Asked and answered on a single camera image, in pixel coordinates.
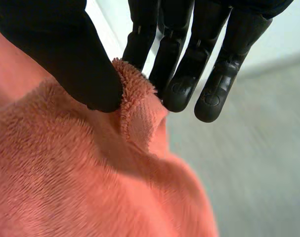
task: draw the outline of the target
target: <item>towel fold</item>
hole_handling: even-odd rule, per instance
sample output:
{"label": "towel fold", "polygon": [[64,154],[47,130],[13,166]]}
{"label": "towel fold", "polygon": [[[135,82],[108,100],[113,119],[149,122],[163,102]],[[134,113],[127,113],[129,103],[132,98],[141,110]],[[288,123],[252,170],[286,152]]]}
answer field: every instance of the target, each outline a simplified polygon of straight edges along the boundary
{"label": "towel fold", "polygon": [[0,108],[0,237],[217,236],[204,190],[169,151],[153,86],[113,65],[124,85],[114,113],[53,78]]}

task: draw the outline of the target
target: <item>pink towel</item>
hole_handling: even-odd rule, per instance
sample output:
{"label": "pink towel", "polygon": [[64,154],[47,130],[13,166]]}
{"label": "pink towel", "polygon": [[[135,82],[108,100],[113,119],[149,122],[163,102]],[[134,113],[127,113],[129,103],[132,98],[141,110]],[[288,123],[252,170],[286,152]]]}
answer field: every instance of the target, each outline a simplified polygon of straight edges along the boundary
{"label": "pink towel", "polygon": [[[0,237],[217,236],[204,190],[169,151],[154,88],[113,65],[124,85],[114,113],[88,110],[52,78],[0,108]],[[0,82],[12,75],[8,66]]]}

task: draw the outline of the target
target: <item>fingertip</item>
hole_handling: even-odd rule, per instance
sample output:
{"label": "fingertip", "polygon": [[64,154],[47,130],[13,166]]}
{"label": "fingertip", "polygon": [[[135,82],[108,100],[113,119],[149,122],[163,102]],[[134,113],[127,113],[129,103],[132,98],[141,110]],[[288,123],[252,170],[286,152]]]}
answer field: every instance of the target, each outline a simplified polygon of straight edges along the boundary
{"label": "fingertip", "polygon": [[202,122],[215,121],[223,108],[224,100],[218,95],[202,93],[195,105],[194,114]]}

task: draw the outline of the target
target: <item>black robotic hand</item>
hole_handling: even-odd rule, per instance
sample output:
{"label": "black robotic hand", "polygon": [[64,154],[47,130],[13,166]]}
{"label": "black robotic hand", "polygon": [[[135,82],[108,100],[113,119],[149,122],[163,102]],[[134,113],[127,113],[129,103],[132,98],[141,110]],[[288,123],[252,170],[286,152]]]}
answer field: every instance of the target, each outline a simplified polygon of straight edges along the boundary
{"label": "black robotic hand", "polygon": [[[164,35],[150,81],[171,111],[182,111],[223,24],[225,39],[195,107],[214,121],[253,43],[293,0],[128,0],[133,31],[123,59],[142,70],[159,26]],[[86,0],[0,0],[0,32],[31,56],[79,102],[112,112],[122,85],[85,12]],[[176,70],[194,8],[192,36]]]}
{"label": "black robotic hand", "polygon": [[[212,122],[252,45],[293,0],[129,0],[133,31],[123,59],[142,70],[156,27],[164,35],[149,80],[164,106],[180,112],[187,106],[229,17],[225,38],[195,106],[196,117]],[[194,8],[191,38],[178,68]]]}

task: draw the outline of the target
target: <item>coral fleece fabric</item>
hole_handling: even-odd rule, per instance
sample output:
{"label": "coral fleece fabric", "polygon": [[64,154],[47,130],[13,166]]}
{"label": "coral fleece fabric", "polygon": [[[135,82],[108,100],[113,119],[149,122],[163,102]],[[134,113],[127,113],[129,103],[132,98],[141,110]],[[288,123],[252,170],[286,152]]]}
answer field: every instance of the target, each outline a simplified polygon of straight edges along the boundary
{"label": "coral fleece fabric", "polygon": [[153,86],[113,65],[121,107],[90,111],[0,35],[0,237],[218,236]]}

